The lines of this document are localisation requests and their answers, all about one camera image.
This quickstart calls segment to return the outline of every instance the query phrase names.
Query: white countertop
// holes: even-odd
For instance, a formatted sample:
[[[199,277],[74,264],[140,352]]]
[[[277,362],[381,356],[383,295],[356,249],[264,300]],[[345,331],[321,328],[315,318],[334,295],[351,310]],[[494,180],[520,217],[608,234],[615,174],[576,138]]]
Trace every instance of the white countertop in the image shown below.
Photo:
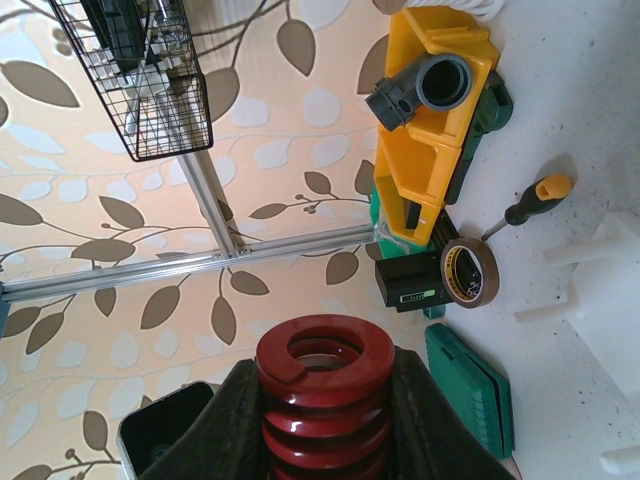
[[[589,240],[607,211],[640,214],[640,1],[507,1],[489,26],[515,112],[483,139],[448,210],[461,233],[477,236],[539,172],[570,173],[577,185],[553,212],[490,240],[497,299],[474,311],[450,306],[447,322],[510,378],[525,480],[615,478],[598,457],[640,444],[640,411],[568,322],[520,325],[512,314],[562,301],[573,267],[541,265],[543,249]]]

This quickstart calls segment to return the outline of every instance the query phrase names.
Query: grey pipe elbow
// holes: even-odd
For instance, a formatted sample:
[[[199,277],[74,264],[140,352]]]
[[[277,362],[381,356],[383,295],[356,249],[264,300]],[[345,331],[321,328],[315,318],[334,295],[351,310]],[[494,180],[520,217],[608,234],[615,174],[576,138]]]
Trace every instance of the grey pipe elbow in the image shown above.
[[[380,123],[390,132],[406,125],[424,105],[451,110],[466,100],[473,84],[469,63],[459,55],[425,53],[395,77],[385,77],[366,99]]]

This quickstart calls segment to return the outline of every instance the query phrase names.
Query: black smartphone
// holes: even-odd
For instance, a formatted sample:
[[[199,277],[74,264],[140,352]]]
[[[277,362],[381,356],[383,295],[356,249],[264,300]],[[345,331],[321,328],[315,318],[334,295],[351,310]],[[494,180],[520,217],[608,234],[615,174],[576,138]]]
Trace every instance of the black smartphone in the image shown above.
[[[142,475],[184,435],[213,395],[212,385],[192,383],[122,420],[117,443],[130,480]]]

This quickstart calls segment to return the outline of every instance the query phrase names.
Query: white cable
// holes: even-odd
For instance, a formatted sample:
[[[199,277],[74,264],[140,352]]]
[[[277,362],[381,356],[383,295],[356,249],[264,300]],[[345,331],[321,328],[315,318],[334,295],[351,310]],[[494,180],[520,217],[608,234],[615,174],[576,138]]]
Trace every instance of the white cable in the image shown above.
[[[407,0],[405,7],[451,7],[488,22],[504,7],[505,0]]]

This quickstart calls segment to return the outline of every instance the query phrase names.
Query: leaf pattern wallpaper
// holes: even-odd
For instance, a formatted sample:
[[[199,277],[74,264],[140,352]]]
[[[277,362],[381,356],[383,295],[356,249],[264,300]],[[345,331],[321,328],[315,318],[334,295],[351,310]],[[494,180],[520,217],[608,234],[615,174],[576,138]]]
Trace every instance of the leaf pattern wallpaper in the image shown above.
[[[386,309],[373,246],[16,304],[0,340],[7,480],[124,480],[115,440],[131,411],[184,384],[220,384],[279,322],[366,318],[425,358],[420,314]]]
[[[364,97],[388,17],[357,0],[185,4],[234,235],[368,223],[377,135]],[[177,161],[130,161],[45,0],[0,5],[0,142],[2,282],[217,248]]]

